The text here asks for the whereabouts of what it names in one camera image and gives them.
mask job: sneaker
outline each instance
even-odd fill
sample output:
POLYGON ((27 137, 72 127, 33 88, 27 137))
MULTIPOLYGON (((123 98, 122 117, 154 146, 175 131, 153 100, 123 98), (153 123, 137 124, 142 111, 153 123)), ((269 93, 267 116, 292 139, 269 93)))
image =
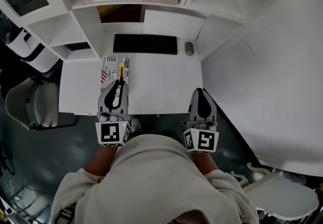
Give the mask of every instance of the sneaker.
POLYGON ((141 123, 138 118, 134 118, 131 120, 131 132, 141 133, 141 123))

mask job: yellow marker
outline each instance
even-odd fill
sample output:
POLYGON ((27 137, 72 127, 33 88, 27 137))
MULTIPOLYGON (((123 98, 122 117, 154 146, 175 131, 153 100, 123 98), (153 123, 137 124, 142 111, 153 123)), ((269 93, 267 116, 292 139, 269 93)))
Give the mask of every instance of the yellow marker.
POLYGON ((125 76, 125 64, 120 64, 120 71, 119 71, 119 82, 121 77, 125 76))

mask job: keyboard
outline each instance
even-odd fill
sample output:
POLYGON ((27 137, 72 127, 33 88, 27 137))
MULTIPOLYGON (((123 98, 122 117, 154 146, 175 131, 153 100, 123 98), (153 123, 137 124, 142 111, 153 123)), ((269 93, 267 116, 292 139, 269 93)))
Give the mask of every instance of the keyboard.
POLYGON ((113 52, 177 54, 174 36, 116 34, 113 52))

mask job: desk surface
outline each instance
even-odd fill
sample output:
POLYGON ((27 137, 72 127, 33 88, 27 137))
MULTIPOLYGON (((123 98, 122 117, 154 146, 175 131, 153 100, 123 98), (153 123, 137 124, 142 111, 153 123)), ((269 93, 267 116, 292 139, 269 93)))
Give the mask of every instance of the desk surface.
MULTIPOLYGON (((186 113, 194 89, 202 86, 197 50, 185 53, 178 39, 178 54, 113 53, 114 33, 107 33, 103 57, 129 57, 129 107, 131 115, 186 113)), ((96 115, 100 96, 102 59, 66 61, 63 64, 59 111, 96 115)))

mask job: dark green floor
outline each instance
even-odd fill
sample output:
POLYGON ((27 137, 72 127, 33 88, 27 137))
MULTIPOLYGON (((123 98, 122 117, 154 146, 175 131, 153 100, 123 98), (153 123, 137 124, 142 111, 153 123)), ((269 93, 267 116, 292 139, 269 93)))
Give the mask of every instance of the dark green floor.
MULTIPOLYGON (((175 131, 182 138, 181 121, 185 114, 139 116, 144 133, 158 134, 165 129, 175 131)), ((225 172, 235 171, 245 174, 252 180, 246 163, 253 161, 253 153, 245 147, 243 140, 236 136, 227 123, 218 116, 220 133, 217 151, 213 153, 219 168, 225 172)), ((0 136, 13 155, 13 167, 16 174, 11 176, 7 171, 0 178, 2 195, 10 197, 12 190, 27 186, 50 196, 55 192, 68 172, 75 172, 83 167, 99 148, 95 123, 96 117, 82 116, 75 127, 32 132, 12 120, 0 105, 0 136)), ((36 216, 52 198, 27 189, 23 191, 22 206, 32 206, 28 213, 36 216)), ((50 207, 37 218, 43 223, 50 221, 50 207)))

